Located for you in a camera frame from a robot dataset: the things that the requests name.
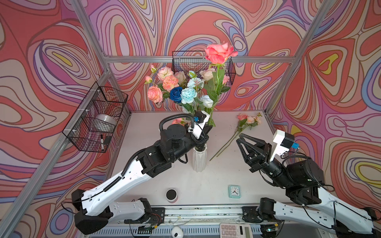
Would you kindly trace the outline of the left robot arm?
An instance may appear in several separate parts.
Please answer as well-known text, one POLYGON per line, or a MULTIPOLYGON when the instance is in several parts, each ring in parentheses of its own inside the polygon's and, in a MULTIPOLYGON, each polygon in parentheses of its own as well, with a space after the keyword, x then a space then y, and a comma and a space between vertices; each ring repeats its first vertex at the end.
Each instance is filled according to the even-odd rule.
POLYGON ((198 111, 194 115, 176 114, 159 124, 160 139, 152 146, 134 153, 116 175, 90 190, 77 189, 71 194, 75 207, 75 227, 84 235, 100 231, 110 222, 160 225, 164 216, 151 208, 146 198, 118 203, 116 200, 130 189, 171 168, 183 164, 187 153, 201 148, 208 141, 212 129, 207 125, 210 115, 198 111))

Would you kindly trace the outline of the coral red rose stem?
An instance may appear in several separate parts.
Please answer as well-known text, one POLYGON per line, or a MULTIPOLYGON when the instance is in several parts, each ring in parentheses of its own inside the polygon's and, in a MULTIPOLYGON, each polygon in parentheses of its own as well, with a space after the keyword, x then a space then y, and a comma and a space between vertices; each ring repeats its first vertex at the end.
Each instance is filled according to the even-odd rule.
POLYGON ((208 125, 215 126, 213 120, 213 112, 217 103, 223 93, 223 89, 227 87, 227 81, 225 79, 226 63, 232 57, 238 55, 234 47, 229 43, 221 44, 210 44, 205 49, 205 59, 210 62, 208 70, 211 72, 212 78, 208 80, 206 93, 211 100, 212 104, 209 109, 210 118, 208 120, 208 125))

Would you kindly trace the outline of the dark blue rose stem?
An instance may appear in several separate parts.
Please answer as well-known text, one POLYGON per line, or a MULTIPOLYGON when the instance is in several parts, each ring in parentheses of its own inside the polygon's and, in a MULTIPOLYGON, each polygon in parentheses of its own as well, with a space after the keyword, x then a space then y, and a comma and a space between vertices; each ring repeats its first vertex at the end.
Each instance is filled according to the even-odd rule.
POLYGON ((183 88, 182 87, 175 87, 170 91, 170 100, 174 101, 175 103, 179 104, 182 102, 181 93, 183 88))

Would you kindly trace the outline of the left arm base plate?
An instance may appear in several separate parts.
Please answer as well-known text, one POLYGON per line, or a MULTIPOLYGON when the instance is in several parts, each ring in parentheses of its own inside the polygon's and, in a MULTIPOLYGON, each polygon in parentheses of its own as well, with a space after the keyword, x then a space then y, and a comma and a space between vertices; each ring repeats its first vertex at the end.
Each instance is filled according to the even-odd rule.
POLYGON ((150 226, 160 225, 164 222, 165 218, 165 208, 164 207, 154 207, 149 213, 145 213, 141 218, 137 220, 126 219, 125 224, 149 224, 150 226))

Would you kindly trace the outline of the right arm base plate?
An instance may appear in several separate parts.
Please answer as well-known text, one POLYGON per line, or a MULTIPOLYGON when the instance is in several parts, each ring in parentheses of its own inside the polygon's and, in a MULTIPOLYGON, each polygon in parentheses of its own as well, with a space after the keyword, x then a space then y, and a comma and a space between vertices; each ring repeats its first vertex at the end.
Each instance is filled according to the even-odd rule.
POLYGON ((275 218, 275 212, 270 208, 262 208, 260 206, 243 206, 242 219, 247 223, 258 224, 262 222, 280 222, 275 218))

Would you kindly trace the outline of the cream white rose stem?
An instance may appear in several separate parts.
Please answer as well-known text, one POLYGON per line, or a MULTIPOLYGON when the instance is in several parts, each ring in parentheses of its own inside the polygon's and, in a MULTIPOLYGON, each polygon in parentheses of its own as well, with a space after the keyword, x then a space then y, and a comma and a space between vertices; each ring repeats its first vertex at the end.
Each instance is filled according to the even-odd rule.
POLYGON ((185 75, 185 73, 183 71, 180 71, 180 72, 177 72, 174 74, 175 78, 178 79, 178 84, 180 87, 182 88, 186 88, 187 87, 187 77, 185 75))

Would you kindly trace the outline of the white ribbed ceramic vase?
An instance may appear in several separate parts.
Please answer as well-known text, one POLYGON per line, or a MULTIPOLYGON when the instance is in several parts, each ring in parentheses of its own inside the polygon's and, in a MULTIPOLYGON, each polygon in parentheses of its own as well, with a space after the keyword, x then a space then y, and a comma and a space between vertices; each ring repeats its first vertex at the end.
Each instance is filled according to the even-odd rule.
POLYGON ((194 147, 192 151, 192 168, 196 172, 202 172, 207 164, 207 145, 194 147))

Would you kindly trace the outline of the pink carnation spray stem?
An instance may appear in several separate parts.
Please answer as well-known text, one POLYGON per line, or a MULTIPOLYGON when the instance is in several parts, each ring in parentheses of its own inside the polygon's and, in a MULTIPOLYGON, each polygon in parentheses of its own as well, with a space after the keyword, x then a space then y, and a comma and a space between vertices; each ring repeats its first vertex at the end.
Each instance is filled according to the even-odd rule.
POLYGON ((174 75, 173 71, 167 66, 164 66, 164 67, 158 69, 154 65, 151 64, 150 70, 161 81, 163 81, 166 77, 174 75))

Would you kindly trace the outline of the light pink rose stem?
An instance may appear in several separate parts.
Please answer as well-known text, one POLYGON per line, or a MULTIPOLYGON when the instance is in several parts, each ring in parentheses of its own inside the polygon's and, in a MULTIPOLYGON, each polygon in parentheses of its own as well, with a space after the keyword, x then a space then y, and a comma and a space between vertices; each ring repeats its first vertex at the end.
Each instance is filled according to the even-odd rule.
POLYGON ((230 76, 229 75, 224 75, 223 82, 222 82, 222 89, 221 93, 225 93, 230 90, 230 76))

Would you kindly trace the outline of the orange pink carnation spray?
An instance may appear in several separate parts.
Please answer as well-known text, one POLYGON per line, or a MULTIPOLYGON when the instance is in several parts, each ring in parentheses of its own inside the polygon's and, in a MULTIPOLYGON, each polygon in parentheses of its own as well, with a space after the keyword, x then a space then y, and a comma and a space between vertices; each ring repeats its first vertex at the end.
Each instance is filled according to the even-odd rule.
POLYGON ((157 104, 164 99, 170 98, 170 93, 179 87, 179 80, 173 76, 166 76, 160 84, 154 84, 149 87, 147 97, 150 101, 157 104))

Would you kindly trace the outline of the cream pink rose stem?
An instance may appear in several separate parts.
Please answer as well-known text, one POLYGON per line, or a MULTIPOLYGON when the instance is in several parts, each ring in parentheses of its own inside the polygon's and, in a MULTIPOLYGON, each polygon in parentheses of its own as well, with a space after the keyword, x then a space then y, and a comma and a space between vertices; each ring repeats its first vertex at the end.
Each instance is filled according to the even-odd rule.
POLYGON ((213 73, 215 72, 214 68, 208 70, 202 70, 199 74, 201 75, 204 81, 209 81, 214 78, 213 73))

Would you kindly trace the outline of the orange pink peony spray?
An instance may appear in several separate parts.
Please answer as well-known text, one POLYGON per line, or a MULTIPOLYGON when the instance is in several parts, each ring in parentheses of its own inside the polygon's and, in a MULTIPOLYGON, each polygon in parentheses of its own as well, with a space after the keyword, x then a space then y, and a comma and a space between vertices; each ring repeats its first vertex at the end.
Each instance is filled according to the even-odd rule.
POLYGON ((190 126, 191 125, 191 122, 186 120, 185 118, 178 118, 178 119, 174 119, 172 121, 172 124, 173 125, 182 125, 182 126, 190 126))

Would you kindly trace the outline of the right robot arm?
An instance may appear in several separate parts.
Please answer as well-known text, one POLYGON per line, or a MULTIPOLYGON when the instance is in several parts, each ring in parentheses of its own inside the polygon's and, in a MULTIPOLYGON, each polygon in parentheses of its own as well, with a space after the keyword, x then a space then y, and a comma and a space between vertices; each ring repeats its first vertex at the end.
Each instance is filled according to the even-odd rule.
POLYGON ((295 137, 277 130, 273 143, 246 134, 236 140, 250 172, 269 177, 267 183, 285 190, 294 202, 287 205, 263 197, 257 207, 244 206, 248 223, 293 221, 325 230, 338 238, 379 238, 374 227, 379 209, 357 208, 326 190, 322 169, 309 156, 299 152, 295 137))

